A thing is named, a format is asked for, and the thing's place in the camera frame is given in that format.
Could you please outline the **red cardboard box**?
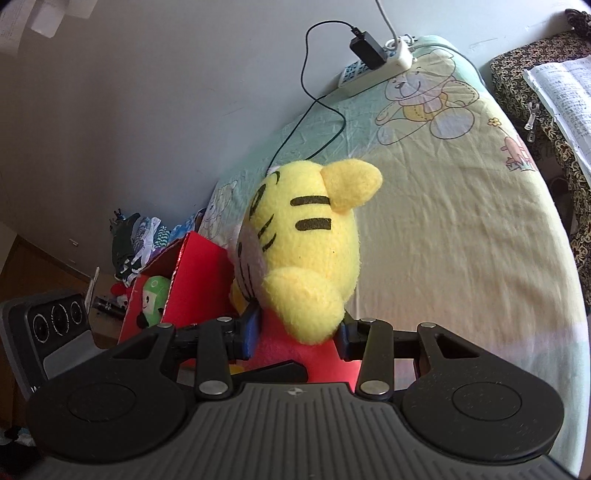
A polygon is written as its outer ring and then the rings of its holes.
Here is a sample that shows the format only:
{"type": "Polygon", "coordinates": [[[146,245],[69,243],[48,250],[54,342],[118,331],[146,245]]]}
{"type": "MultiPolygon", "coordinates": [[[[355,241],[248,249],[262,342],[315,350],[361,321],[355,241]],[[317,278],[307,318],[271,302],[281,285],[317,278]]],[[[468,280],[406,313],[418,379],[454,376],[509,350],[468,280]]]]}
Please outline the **red cardboard box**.
{"type": "Polygon", "coordinates": [[[235,274],[228,253],[200,234],[190,232],[165,248],[136,277],[118,339],[120,343],[140,332],[136,318],[142,307],[141,294],[152,276],[170,280],[164,322],[184,327],[236,315],[229,300],[235,274]]]}

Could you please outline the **open book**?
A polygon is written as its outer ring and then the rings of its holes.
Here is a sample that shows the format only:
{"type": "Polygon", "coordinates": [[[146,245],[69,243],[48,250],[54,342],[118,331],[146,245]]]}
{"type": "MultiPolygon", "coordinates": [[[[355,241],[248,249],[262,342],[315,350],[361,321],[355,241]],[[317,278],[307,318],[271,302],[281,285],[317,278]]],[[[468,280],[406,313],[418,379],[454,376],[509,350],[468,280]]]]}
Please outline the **open book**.
{"type": "Polygon", "coordinates": [[[590,57],[545,63],[523,71],[528,86],[536,93],[558,125],[575,159],[590,183],[590,57]]]}

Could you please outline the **black charger adapter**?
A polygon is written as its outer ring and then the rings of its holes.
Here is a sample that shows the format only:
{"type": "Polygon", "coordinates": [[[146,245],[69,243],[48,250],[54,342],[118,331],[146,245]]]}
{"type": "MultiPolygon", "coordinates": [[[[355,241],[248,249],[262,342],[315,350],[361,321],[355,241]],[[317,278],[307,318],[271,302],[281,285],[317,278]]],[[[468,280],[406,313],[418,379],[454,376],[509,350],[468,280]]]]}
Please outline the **black charger adapter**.
{"type": "Polygon", "coordinates": [[[386,50],[369,32],[353,27],[352,33],[353,39],[349,42],[349,49],[370,70],[377,70],[387,63],[388,54],[386,50]]]}

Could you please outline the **pile of folded clothes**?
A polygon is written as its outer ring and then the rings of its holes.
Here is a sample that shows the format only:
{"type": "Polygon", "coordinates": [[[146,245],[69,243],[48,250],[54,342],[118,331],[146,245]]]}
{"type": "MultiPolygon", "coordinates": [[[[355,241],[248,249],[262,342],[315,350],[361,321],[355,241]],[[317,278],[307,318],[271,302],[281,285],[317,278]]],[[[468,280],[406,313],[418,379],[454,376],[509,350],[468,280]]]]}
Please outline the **pile of folded clothes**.
{"type": "Polygon", "coordinates": [[[153,258],[176,240],[197,230],[204,212],[201,209],[183,223],[169,229],[158,217],[142,216],[139,213],[126,216],[120,209],[115,210],[114,217],[109,220],[115,279],[129,287],[153,258]]]}

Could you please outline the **green smiling plush toy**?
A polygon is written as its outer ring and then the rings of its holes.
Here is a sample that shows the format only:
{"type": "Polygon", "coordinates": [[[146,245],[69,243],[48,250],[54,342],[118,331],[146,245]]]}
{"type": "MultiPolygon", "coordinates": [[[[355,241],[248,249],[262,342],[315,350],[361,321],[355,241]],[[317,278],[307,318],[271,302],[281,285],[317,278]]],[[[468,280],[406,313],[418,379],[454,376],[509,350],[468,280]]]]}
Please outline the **green smiling plush toy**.
{"type": "Polygon", "coordinates": [[[170,280],[163,276],[152,276],[146,280],[142,289],[141,310],[136,318],[139,329],[155,326],[161,321],[169,289],[170,280]]]}

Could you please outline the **cartoon bear bed sheet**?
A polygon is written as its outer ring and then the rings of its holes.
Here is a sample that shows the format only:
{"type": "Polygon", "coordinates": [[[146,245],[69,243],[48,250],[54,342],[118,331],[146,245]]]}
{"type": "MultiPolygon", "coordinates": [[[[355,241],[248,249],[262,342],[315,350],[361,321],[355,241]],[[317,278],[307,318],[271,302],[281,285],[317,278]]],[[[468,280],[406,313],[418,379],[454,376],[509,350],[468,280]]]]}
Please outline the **cartoon bear bed sheet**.
{"type": "Polygon", "coordinates": [[[224,174],[199,231],[231,248],[266,171],[304,158],[358,158],[384,177],[356,211],[356,317],[400,330],[440,324],[550,383],[565,405],[552,456],[578,473],[590,397],[587,314],[549,189],[476,69],[426,36],[412,68],[349,97],[332,94],[224,174]]]}

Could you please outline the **dark floral blanket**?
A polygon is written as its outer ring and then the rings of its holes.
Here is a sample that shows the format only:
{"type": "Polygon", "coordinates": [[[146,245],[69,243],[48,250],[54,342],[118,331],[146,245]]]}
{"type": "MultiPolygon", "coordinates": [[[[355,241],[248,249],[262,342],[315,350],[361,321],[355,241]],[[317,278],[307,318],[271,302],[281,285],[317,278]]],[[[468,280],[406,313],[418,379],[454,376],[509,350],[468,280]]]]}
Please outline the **dark floral blanket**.
{"type": "MultiPolygon", "coordinates": [[[[590,54],[590,14],[575,9],[564,11],[569,29],[548,38],[503,53],[490,63],[493,93],[497,102],[525,134],[530,109],[539,103],[523,77],[523,71],[550,62],[576,60],[590,54]]],[[[556,160],[565,182],[565,195],[577,227],[569,233],[584,301],[590,304],[590,186],[557,123],[545,108],[536,115],[535,139],[530,152],[539,161],[544,154],[556,160]]]]}

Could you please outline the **yellow tiger plush toy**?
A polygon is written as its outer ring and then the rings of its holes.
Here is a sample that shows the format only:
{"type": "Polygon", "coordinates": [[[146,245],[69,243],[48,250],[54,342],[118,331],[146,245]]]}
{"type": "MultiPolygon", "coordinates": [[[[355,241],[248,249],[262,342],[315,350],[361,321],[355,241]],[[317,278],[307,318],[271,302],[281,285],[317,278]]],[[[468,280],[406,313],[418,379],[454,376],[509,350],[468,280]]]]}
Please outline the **yellow tiger plush toy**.
{"type": "Polygon", "coordinates": [[[252,302],[263,309],[246,370],[294,360],[312,383],[356,383],[360,364],[339,358],[334,335],[360,275],[355,210],[382,184],[381,171],[360,159],[300,160],[257,187],[236,238],[230,290],[238,312],[252,302]]]}

